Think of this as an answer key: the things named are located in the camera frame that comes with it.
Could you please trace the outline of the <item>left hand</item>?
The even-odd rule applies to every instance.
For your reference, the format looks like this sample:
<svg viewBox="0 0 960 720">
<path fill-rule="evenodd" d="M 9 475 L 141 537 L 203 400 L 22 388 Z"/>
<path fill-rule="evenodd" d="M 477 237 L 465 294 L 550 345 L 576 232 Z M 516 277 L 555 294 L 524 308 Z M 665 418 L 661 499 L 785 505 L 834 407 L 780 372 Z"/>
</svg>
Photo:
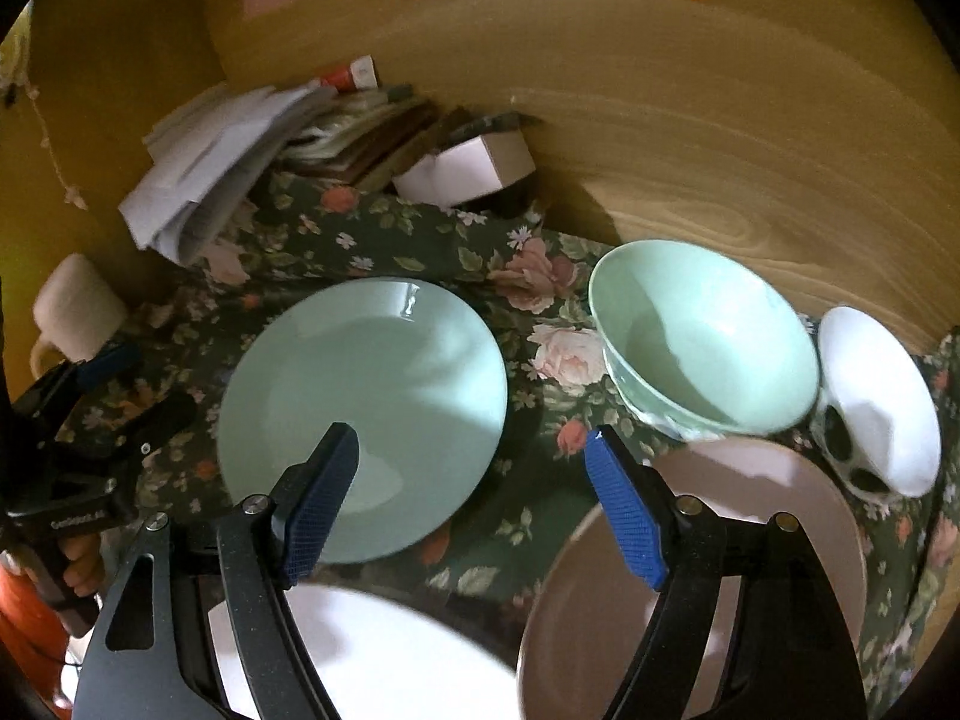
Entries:
<svg viewBox="0 0 960 720">
<path fill-rule="evenodd" d="M 62 575 L 65 585 L 82 598 L 98 593 L 106 577 L 101 537 L 97 533 L 88 533 L 62 539 L 60 551 L 67 560 Z"/>
</svg>

